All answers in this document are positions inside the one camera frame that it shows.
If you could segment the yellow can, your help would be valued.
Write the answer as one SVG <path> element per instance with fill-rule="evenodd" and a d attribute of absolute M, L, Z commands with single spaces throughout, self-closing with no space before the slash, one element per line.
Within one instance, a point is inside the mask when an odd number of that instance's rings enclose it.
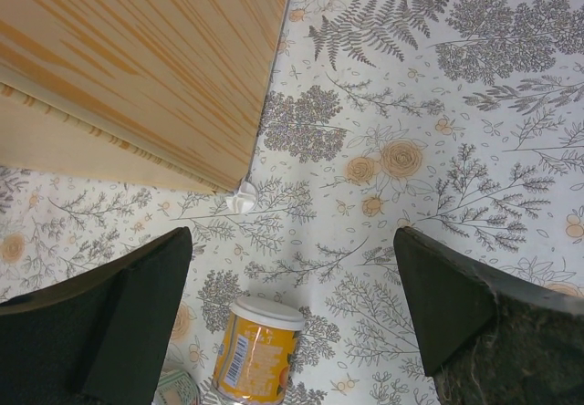
<path fill-rule="evenodd" d="M 282 403 L 304 324 L 302 313 L 291 306 L 237 298 L 217 354 L 214 389 L 234 404 Z"/>

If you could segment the short green can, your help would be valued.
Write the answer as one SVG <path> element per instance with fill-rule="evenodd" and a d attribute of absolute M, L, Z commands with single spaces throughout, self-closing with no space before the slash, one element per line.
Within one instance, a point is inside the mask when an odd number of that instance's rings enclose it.
<path fill-rule="evenodd" d="M 183 369 L 163 369 L 154 392 L 152 405 L 199 405 L 200 391 Z"/>

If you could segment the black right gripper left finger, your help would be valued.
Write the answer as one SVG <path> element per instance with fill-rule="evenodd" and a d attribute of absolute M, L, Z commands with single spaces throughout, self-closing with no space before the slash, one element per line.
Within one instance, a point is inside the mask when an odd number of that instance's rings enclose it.
<path fill-rule="evenodd" d="M 4 404 L 149 404 L 193 254 L 188 228 L 1 305 Z"/>

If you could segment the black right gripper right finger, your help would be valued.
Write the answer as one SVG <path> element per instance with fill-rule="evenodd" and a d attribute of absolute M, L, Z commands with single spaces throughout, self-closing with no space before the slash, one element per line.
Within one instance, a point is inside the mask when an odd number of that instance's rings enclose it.
<path fill-rule="evenodd" d="M 410 227 L 393 238 L 442 404 L 580 404 L 583 300 L 485 265 Z"/>

